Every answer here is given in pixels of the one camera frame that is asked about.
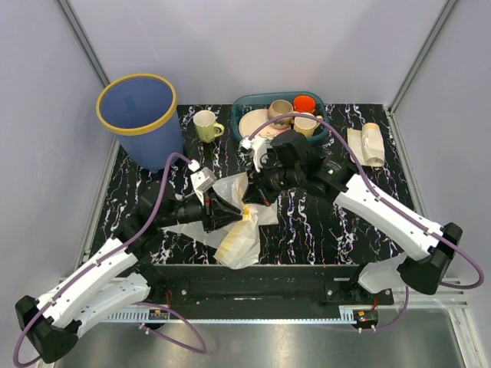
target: metallic floor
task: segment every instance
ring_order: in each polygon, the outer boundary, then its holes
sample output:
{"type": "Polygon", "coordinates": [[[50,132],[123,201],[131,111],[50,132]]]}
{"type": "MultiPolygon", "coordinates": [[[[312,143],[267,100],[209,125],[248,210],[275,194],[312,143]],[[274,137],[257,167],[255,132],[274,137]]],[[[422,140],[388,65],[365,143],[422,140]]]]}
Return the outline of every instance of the metallic floor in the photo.
{"type": "MultiPolygon", "coordinates": [[[[394,317],[394,311],[382,310],[381,325],[394,317]]],[[[313,325],[200,324],[197,328],[210,355],[146,336],[134,325],[99,324],[55,367],[465,367],[443,310],[409,310],[394,329],[363,335],[313,325]]],[[[199,346],[182,324],[168,324],[160,332],[199,346]]]]}

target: beige cup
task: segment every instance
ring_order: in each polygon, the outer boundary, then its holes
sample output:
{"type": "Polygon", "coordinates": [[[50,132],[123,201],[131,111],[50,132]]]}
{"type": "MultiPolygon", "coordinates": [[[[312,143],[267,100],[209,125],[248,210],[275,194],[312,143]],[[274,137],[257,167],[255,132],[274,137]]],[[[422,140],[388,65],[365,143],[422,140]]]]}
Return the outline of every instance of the beige cup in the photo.
{"type": "Polygon", "coordinates": [[[201,110],[193,118],[194,127],[199,139],[204,143],[210,143],[225,131],[222,124],[218,124],[212,111],[201,110]]]}
{"type": "MultiPolygon", "coordinates": [[[[268,118],[279,117],[284,113],[292,113],[293,105],[286,100],[276,100],[268,108],[268,118]]],[[[276,129],[284,129],[292,123],[292,117],[286,117],[284,119],[276,120],[271,125],[276,129]]]]}
{"type": "MultiPolygon", "coordinates": [[[[314,116],[311,113],[302,113],[302,115],[310,115],[311,117],[314,116]]],[[[302,133],[307,138],[314,134],[314,131],[318,126],[319,123],[317,121],[309,119],[308,117],[295,117],[293,123],[293,129],[299,133],[302,133]]]]}

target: black marble table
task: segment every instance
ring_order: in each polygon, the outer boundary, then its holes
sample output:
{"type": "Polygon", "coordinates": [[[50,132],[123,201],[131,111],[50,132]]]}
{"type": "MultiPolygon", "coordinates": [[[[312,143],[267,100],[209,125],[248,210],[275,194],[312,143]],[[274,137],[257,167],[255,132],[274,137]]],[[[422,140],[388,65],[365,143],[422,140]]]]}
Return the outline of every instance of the black marble table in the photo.
{"type": "MultiPolygon", "coordinates": [[[[216,178],[244,171],[244,159],[237,153],[238,143],[229,127],[230,105],[178,106],[177,112],[185,138],[185,154],[208,166],[216,178]],[[193,115],[208,109],[226,132],[215,142],[201,143],[194,130],[193,115]]],[[[365,172],[381,189],[413,209],[408,185],[397,154],[394,138],[381,105],[326,105],[326,112],[335,127],[346,138],[347,128],[360,129],[364,123],[377,123],[384,137],[386,165],[365,172]]],[[[328,136],[321,149],[337,157],[348,157],[341,144],[328,136]]],[[[120,148],[101,211],[91,255],[130,215],[142,189],[161,172],[151,174],[139,168],[120,148]]],[[[178,162],[170,172],[175,193],[187,195],[192,186],[190,172],[178,162]]],[[[399,254],[400,249],[384,233],[337,206],[306,195],[302,189],[283,192],[278,198],[278,225],[260,227],[261,254],[264,265],[332,265],[360,264],[380,261],[399,254]]],[[[215,249],[185,235],[162,231],[162,247],[152,255],[155,264],[215,264],[215,249]]]]}

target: blue bucket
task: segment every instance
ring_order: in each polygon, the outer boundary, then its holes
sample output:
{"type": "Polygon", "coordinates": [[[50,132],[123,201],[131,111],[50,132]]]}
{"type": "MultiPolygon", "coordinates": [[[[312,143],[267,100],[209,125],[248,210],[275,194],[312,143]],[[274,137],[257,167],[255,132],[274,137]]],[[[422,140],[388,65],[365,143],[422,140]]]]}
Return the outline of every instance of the blue bucket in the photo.
{"type": "Polygon", "coordinates": [[[176,90],[154,74],[132,74],[104,88],[97,116],[139,166],[157,172],[172,152],[183,152],[176,90]]]}

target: white wall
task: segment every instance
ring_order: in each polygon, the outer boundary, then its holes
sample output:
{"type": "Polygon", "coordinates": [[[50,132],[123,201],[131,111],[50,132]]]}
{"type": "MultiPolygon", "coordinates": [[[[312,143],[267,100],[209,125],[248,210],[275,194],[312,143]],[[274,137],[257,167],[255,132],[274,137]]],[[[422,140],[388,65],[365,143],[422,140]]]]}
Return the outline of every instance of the white wall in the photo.
{"type": "Polygon", "coordinates": [[[71,0],[109,78],[152,72],[181,103],[310,90],[394,98],[445,0],[71,0]]]}
{"type": "MultiPolygon", "coordinates": [[[[462,248],[486,273],[483,287],[468,294],[489,362],[490,18],[489,0],[460,2],[396,112],[430,217],[459,224],[462,248]]],[[[466,281],[476,280],[465,262],[456,266],[454,271],[466,281]]]]}
{"type": "MultiPolygon", "coordinates": [[[[111,136],[101,92],[52,0],[0,2],[0,366],[13,366],[14,304],[73,271],[111,136]]],[[[23,349],[23,360],[34,356],[23,349]]]]}

